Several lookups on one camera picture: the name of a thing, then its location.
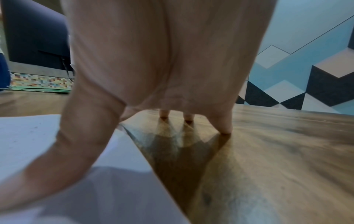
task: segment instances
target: hand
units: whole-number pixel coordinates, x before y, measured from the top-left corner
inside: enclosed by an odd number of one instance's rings
[[[65,0],[77,79],[56,142],[0,186],[0,209],[78,181],[118,123],[160,108],[232,131],[276,0]]]

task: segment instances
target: light blue panel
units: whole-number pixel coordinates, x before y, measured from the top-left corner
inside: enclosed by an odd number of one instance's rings
[[[305,91],[312,65],[345,49],[353,26],[354,17],[268,69],[255,63],[249,81],[264,91],[278,82],[287,80]]]
[[[335,105],[332,108],[342,114],[354,115],[354,100]]]
[[[273,45],[292,54],[353,15],[353,0],[278,0],[259,52]]]

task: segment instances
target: wooden table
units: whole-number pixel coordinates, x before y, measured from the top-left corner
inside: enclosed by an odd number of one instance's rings
[[[0,93],[0,116],[60,113],[65,95]],[[192,223],[354,223],[354,117],[235,105],[224,136],[203,116],[122,124]]]

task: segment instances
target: colorful mosaic strip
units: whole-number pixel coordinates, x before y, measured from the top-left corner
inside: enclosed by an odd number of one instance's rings
[[[73,82],[68,78],[11,73],[11,86],[71,89],[72,84]]]

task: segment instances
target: black geometric shape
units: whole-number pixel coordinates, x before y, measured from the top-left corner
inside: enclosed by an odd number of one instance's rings
[[[354,72],[337,78],[312,66],[306,92],[327,106],[354,99]]]
[[[279,103],[250,81],[248,81],[247,84],[246,96],[244,100],[250,105],[262,107],[272,107]]]
[[[301,110],[304,99],[305,93],[302,93],[284,102],[281,102],[280,104],[286,107],[287,109]]]
[[[244,104],[244,99],[242,99],[240,96],[237,97],[236,103],[238,104]]]
[[[354,28],[353,28],[353,32],[351,33],[351,37],[349,39],[348,47],[354,50]]]

